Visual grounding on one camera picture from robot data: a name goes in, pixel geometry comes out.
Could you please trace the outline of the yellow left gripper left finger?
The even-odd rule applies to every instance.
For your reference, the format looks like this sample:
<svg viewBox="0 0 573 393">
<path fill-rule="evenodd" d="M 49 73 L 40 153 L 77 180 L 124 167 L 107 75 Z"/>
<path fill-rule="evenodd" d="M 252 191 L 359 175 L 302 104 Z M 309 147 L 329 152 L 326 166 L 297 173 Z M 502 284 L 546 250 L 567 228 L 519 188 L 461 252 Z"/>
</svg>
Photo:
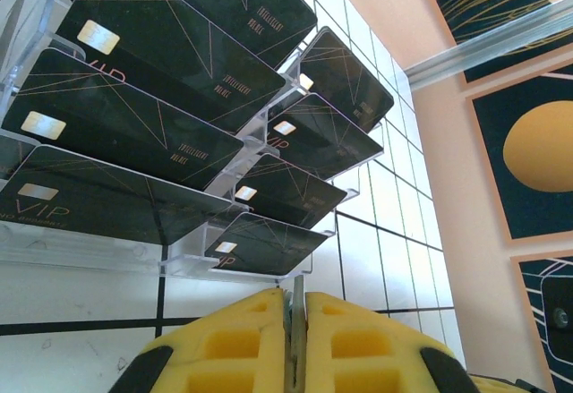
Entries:
<svg viewBox="0 0 573 393">
<path fill-rule="evenodd" d="M 282 392 L 284 292 L 270 288 L 148 343 L 120 392 Z"/>
</svg>

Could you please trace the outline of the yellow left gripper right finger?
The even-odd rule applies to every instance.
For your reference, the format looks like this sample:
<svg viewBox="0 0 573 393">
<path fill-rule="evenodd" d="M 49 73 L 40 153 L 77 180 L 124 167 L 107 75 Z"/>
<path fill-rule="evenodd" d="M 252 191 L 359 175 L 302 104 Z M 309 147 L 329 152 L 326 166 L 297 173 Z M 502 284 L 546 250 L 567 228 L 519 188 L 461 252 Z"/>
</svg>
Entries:
<svg viewBox="0 0 573 393">
<path fill-rule="evenodd" d="M 307 392 L 473 392 L 444 344 L 399 321 L 319 292 L 305 295 Z"/>
</svg>

